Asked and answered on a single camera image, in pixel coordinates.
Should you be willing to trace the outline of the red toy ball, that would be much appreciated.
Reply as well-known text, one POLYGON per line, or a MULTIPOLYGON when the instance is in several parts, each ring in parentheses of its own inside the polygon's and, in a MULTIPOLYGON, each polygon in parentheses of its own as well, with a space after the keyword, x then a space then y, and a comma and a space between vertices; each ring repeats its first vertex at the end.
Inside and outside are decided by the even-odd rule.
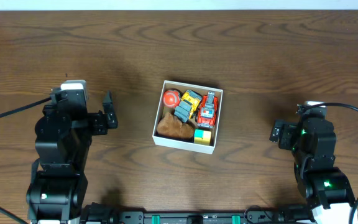
POLYGON ((176 108, 181 101, 181 93, 178 90, 167 90, 163 94, 163 104, 168 108, 176 108))

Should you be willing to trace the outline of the brown plush toy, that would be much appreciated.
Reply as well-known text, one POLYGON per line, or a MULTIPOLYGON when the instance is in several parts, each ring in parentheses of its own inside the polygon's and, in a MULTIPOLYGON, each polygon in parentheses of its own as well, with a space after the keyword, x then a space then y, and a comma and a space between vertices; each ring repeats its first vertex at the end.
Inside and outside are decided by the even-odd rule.
POLYGON ((168 138, 191 139, 195 129, 188 123, 183 123, 175 115, 167 112, 157 125, 157 133, 168 138))

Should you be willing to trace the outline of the white cardboard box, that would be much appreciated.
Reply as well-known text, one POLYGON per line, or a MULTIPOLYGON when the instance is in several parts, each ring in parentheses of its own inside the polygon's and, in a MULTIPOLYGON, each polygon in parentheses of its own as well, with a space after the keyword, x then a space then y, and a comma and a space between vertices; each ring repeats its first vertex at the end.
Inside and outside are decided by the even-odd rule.
POLYGON ((165 80, 163 83, 162 92, 160 95, 160 102, 158 104, 157 115, 156 115, 156 119, 155 119, 153 135, 152 135, 154 143, 158 146, 172 147, 172 148, 182 149, 182 150, 187 150, 187 151, 212 154, 215 149, 216 139, 218 136, 218 128, 219 128, 218 123, 219 123, 219 116, 221 113, 222 96, 223 96, 223 90, 221 90, 221 89, 165 80), (169 89, 177 89, 180 91, 191 89, 191 90, 196 90, 198 93, 207 93, 208 90, 215 92, 215 94, 218 98, 218 111, 217 111, 218 118, 217 118, 216 127, 213 128, 211 131, 210 145, 207 146, 207 145, 196 144, 193 142, 194 141, 193 139, 192 140, 176 140, 173 138, 162 136, 161 134, 157 133, 158 122, 163 118, 163 116, 166 112, 171 111, 171 109, 165 109, 165 106, 163 105, 163 94, 166 90, 169 90, 169 89))

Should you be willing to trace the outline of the red toy fire truck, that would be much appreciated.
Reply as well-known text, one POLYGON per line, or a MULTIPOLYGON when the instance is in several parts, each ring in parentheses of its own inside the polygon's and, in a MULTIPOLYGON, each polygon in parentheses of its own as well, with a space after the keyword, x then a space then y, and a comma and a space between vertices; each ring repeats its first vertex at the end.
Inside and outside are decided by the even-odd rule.
POLYGON ((197 125, 212 129, 216 124, 217 110, 218 98, 215 96, 215 92, 209 91, 207 95, 203 95, 196 118, 197 125))

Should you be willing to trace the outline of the yellow grey toy truck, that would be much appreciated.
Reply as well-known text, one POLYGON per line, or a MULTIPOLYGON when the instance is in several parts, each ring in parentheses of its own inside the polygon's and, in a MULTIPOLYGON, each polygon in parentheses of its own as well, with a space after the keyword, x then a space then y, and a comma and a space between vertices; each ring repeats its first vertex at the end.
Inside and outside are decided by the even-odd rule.
POLYGON ((183 123, 186 123, 194 115, 202 101, 201 95, 193 90, 187 90, 181 97, 180 104, 175 108, 174 115, 183 123))

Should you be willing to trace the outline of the colourful puzzle cube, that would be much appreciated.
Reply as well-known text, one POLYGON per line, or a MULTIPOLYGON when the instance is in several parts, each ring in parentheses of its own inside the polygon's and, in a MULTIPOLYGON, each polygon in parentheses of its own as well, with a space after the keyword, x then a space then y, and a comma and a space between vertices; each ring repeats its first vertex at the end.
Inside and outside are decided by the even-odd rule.
POLYGON ((194 133, 193 141, 195 144, 209 146, 211 144, 211 135, 212 135, 211 131, 196 129, 194 133))

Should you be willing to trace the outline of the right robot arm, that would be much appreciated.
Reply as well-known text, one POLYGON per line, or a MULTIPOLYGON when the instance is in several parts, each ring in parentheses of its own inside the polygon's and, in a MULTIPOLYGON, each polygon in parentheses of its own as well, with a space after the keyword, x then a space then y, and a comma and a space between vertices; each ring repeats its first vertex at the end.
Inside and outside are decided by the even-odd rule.
POLYGON ((298 190, 306 200, 305 216, 314 223, 348 223, 356 199, 346 175, 334 166, 336 135, 333 124, 319 117, 299 123, 275 121, 270 135, 280 149, 294 157, 298 190))

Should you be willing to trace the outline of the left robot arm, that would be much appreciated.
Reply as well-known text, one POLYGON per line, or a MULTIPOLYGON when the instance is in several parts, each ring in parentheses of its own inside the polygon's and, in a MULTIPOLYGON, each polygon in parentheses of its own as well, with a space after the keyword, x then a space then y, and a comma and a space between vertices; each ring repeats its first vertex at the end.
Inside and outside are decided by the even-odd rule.
POLYGON ((80 215, 92 137, 118 127, 111 92, 106 93, 103 110, 97 113, 88 112, 84 90, 54 90, 50 98, 35 125, 39 158, 32 164, 26 195, 31 223, 68 223, 80 215))

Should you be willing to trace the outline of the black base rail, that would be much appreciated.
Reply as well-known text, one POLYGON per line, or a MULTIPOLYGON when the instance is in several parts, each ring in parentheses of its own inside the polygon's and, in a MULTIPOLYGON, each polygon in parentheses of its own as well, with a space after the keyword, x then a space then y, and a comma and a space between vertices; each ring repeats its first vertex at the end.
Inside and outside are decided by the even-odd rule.
POLYGON ((147 212, 141 209, 118 209, 92 203, 76 223, 80 224, 269 224, 314 223, 307 207, 291 205, 279 209, 251 206, 245 211, 147 212))

